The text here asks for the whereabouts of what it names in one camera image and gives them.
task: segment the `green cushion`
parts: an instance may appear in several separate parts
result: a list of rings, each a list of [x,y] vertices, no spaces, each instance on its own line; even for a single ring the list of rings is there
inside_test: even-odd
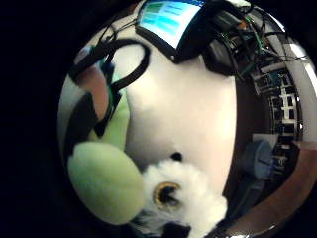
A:
[[[77,144],[68,172],[80,199],[105,222],[125,224],[144,205],[142,175],[131,158],[110,144]]]

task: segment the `toy eye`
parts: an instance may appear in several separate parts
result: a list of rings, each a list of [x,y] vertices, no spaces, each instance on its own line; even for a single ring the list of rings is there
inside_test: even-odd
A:
[[[180,185],[175,182],[165,181],[160,183],[153,194],[154,203],[162,210],[177,209],[180,206],[180,202],[172,195],[179,189]]]
[[[182,155],[180,154],[180,152],[175,152],[170,157],[175,161],[182,162]]]

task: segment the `black background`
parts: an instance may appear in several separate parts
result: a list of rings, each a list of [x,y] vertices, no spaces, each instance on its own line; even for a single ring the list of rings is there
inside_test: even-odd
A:
[[[119,237],[78,209],[56,142],[62,82],[75,53],[102,22],[133,1],[1,1],[0,237]],[[314,1],[254,1],[285,24],[317,60]],[[278,237],[305,237],[316,189]]]

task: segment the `black strap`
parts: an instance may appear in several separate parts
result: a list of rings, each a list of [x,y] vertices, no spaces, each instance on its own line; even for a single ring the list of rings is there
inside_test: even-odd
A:
[[[128,86],[137,80],[147,69],[150,62],[150,48],[145,44],[133,39],[118,39],[111,42],[100,42],[89,55],[75,65],[69,72],[71,78],[76,78],[80,73],[84,72],[97,61],[114,54],[119,48],[129,45],[140,45],[144,49],[144,56],[139,66],[129,75],[121,78],[111,85],[111,90],[116,93],[120,89]]]
[[[66,166],[68,156],[73,153],[76,144],[87,140],[91,129],[98,123],[93,108],[92,95],[87,92],[79,100],[69,118],[64,139],[63,163]]]

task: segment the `monitor screen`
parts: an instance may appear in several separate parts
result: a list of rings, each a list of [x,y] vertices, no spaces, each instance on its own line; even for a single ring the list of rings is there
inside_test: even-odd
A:
[[[175,49],[192,18],[204,1],[198,0],[150,0],[139,19],[139,26],[164,39]]]

